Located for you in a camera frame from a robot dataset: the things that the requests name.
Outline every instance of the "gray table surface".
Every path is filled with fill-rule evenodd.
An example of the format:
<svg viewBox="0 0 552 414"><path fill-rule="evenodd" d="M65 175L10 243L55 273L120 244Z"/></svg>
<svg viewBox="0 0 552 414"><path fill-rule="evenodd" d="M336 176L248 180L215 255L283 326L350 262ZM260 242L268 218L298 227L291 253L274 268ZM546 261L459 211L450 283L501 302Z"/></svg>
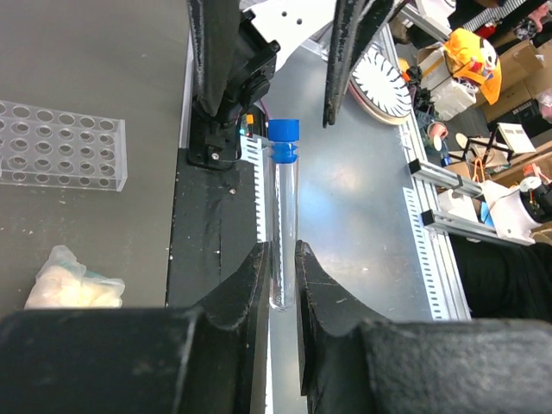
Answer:
<svg viewBox="0 0 552 414"><path fill-rule="evenodd" d="M0 185L0 315L21 309L50 250L163 306L188 36L186 2L3 3L0 100L126 120L121 193Z"/></svg>
<svg viewBox="0 0 552 414"><path fill-rule="evenodd" d="M298 118L298 236L324 270L395 321L431 321L403 188L412 181L397 127L377 122L347 94L323 129L326 64L298 49L267 95L274 118ZM306 413L299 396L296 311L271 310L273 412Z"/></svg>

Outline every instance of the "test tube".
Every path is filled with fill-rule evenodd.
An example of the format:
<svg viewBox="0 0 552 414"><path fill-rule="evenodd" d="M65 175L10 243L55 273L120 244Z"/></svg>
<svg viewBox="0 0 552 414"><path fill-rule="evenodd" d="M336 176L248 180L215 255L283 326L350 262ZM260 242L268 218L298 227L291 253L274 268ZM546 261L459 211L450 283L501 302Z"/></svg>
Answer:
<svg viewBox="0 0 552 414"><path fill-rule="evenodd" d="M299 120L270 120L268 140L273 191L270 305L277 311L287 311L295 304Z"/></svg>

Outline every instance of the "blue test tube cap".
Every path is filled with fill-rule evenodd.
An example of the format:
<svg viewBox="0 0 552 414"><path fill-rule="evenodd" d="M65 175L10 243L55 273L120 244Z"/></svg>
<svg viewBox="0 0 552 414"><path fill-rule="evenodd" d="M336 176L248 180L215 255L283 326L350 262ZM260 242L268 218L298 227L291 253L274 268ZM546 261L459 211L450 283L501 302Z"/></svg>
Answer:
<svg viewBox="0 0 552 414"><path fill-rule="evenodd" d="M271 119L268 121L268 140L272 143L270 158L277 164L293 164L298 155L299 120Z"/></svg>
<svg viewBox="0 0 552 414"><path fill-rule="evenodd" d="M268 121L268 140L272 142L299 141L299 120L271 119Z"/></svg>

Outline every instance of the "black bracket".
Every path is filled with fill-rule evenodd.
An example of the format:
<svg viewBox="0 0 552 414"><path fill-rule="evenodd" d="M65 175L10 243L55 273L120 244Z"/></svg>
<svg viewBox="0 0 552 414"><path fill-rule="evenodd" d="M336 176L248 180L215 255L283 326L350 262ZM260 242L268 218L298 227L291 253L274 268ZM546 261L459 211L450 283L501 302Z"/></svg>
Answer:
<svg viewBox="0 0 552 414"><path fill-rule="evenodd" d="M233 65L216 115L211 116L194 97L188 141L188 162L194 166L231 168L242 156L240 117L268 93L279 44L267 43L251 23L253 19L251 10L241 14Z"/></svg>
<svg viewBox="0 0 552 414"><path fill-rule="evenodd" d="M337 0L329 45L323 126L336 123L351 70L392 15L388 0Z"/></svg>

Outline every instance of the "plastic bag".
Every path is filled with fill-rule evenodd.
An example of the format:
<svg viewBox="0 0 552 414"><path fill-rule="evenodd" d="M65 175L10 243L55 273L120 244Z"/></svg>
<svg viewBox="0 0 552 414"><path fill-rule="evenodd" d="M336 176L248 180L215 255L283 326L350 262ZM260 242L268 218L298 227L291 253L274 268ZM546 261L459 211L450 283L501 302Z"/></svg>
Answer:
<svg viewBox="0 0 552 414"><path fill-rule="evenodd" d="M36 275L25 309L120 308L123 292L122 279L87 272L71 250L56 246Z"/></svg>
<svg viewBox="0 0 552 414"><path fill-rule="evenodd" d="M552 123L552 88L539 93L536 96L538 101L538 109L545 121Z"/></svg>

